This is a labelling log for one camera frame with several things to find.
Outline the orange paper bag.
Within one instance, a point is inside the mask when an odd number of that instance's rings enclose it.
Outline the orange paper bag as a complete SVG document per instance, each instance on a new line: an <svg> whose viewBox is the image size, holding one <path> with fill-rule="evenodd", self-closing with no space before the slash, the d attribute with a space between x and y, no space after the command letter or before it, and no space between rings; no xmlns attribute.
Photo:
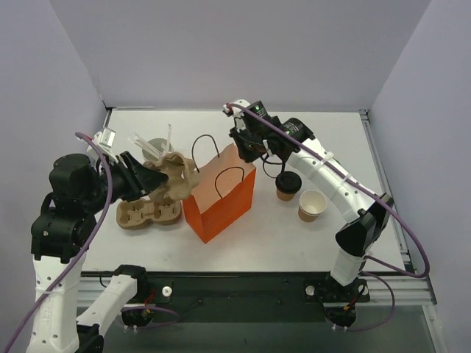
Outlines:
<svg viewBox="0 0 471 353"><path fill-rule="evenodd" d="M197 167L199 184L183 200L183 213L190 228L208 243L252 207L256 167L238 156L235 144L216 151L206 165Z"/></svg>

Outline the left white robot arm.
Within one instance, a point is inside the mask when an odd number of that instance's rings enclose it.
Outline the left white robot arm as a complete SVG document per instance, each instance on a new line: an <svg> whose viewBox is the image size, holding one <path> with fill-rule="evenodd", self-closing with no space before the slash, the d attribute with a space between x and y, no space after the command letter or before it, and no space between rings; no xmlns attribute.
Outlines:
<svg viewBox="0 0 471 353"><path fill-rule="evenodd" d="M77 318L82 266L105 212L116 200L136 201L169 179L127 151L117 163L103 166L107 171L100 174L89 156L68 154L54 162L49 174L52 191L31 228L36 302L28 352L101 352L105 333L122 307L150 296L146 269L120 265L99 298Z"/></svg>

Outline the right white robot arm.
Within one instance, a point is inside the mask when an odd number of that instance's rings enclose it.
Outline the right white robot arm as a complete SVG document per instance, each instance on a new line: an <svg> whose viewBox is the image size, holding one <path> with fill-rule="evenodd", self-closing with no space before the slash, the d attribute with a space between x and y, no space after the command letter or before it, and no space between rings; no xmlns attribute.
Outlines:
<svg viewBox="0 0 471 353"><path fill-rule="evenodd" d="M277 156L314 183L343 216L346 224L336 233L339 252L326 290L331 298L344 299L353 290L366 254L386 228L392 197L386 193L379 196L351 177L298 118L282 122L271 116L261 101L226 103L223 112L234 121L229 136L244 162Z"/></svg>

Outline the brown paper coffee cup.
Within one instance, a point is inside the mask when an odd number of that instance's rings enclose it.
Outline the brown paper coffee cup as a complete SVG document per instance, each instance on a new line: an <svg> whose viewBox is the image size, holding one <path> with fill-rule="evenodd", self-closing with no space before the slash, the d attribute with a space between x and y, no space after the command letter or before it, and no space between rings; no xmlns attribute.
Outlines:
<svg viewBox="0 0 471 353"><path fill-rule="evenodd" d="M296 195L297 193L299 192L299 190L284 190L284 189L277 189L277 197L284 201L284 202L287 202L287 201L290 201L292 200Z"/></svg>

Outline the brown pulp cup carrier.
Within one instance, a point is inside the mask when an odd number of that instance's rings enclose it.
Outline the brown pulp cup carrier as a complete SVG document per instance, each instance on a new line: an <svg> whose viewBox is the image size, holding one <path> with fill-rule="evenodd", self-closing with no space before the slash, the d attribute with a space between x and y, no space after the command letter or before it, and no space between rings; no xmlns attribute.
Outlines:
<svg viewBox="0 0 471 353"><path fill-rule="evenodd" d="M187 199L199 184L196 163L178 151L165 154L158 161L148 160L144 166L169 178L149 194L149 199L155 203L167 204L169 201Z"/></svg>

